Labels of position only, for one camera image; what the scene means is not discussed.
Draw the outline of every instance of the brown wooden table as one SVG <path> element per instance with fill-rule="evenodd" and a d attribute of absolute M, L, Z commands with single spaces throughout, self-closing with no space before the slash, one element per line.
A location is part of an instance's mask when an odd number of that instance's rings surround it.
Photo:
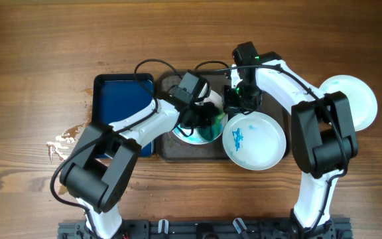
<path fill-rule="evenodd" d="M 382 1 L 114 3 L 121 1 L 0 0 L 0 238 L 54 238 L 59 222 L 84 219 L 49 192 L 60 161 L 54 154 L 50 162 L 47 142 L 67 129 L 82 132 L 95 76 L 130 73 L 146 58 L 182 69 L 231 64 L 232 50 L 248 40 L 315 86 L 349 74 L 373 89 L 377 119 L 357 133 L 359 155 L 331 212 L 351 218 L 355 238 L 382 238 Z M 141 72 L 165 70 L 152 63 Z M 68 155 L 73 145 L 59 143 Z M 119 209 L 123 218 L 149 220 L 288 216 L 299 186 L 292 156 L 261 172 L 152 157 L 139 159 Z"/>

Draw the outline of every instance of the gray tray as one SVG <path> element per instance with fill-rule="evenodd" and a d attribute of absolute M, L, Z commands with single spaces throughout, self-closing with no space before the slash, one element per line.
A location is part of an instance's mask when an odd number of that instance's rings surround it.
<path fill-rule="evenodd" d="M 212 90 L 222 95 L 224 85 L 230 85 L 223 74 L 203 75 L 209 82 Z M 179 84 L 180 78 L 172 72 L 163 74 L 156 83 L 156 92 L 166 91 L 173 84 Z M 266 92 L 262 93 L 262 106 L 258 110 L 271 116 L 279 123 L 285 132 L 287 147 L 285 155 L 289 153 L 289 114 L 288 112 Z M 202 161 L 225 161 L 228 156 L 222 145 L 222 137 L 205 145 L 190 145 L 181 141 L 172 132 L 164 133 L 155 140 L 156 153 L 168 162 L 202 162 Z"/>

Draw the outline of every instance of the blue drawing on plate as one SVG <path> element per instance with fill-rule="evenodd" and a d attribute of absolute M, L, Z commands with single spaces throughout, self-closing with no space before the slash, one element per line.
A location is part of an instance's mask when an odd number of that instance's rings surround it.
<path fill-rule="evenodd" d="M 237 131 L 232 131 L 233 140 L 235 141 L 235 150 L 239 149 L 239 142 L 243 141 L 243 134 L 241 133 L 241 129 L 238 128 Z"/>

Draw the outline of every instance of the green object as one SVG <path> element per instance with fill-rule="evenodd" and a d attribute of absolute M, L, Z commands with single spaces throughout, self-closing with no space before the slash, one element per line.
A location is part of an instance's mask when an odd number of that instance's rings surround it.
<path fill-rule="evenodd" d="M 225 116 L 225 112 L 219 110 L 219 114 L 215 118 L 215 123 L 211 127 L 197 128 L 197 132 L 201 138 L 207 141 L 213 141 L 218 135 L 222 133 L 222 119 Z"/>

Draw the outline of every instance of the wooden floor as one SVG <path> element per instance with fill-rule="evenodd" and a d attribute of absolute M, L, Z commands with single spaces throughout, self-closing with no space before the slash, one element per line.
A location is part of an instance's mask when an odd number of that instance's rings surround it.
<path fill-rule="evenodd" d="M 315 86 L 349 74 L 373 89 L 377 119 L 357 133 L 359 155 L 331 213 L 351 218 L 355 238 L 382 238 L 382 1 L 50 2 L 0 0 L 0 238 L 55 238 L 59 222 L 84 218 L 50 194 L 60 157 L 48 144 L 59 143 L 62 157 L 72 150 L 56 136 L 81 134 L 98 74 L 131 73 L 146 58 L 181 69 L 231 64 L 232 50 L 248 40 Z M 166 70 L 150 63 L 141 71 Z M 149 220 L 288 216 L 299 186 L 292 156 L 261 172 L 153 157 L 139 159 L 119 210 Z"/>

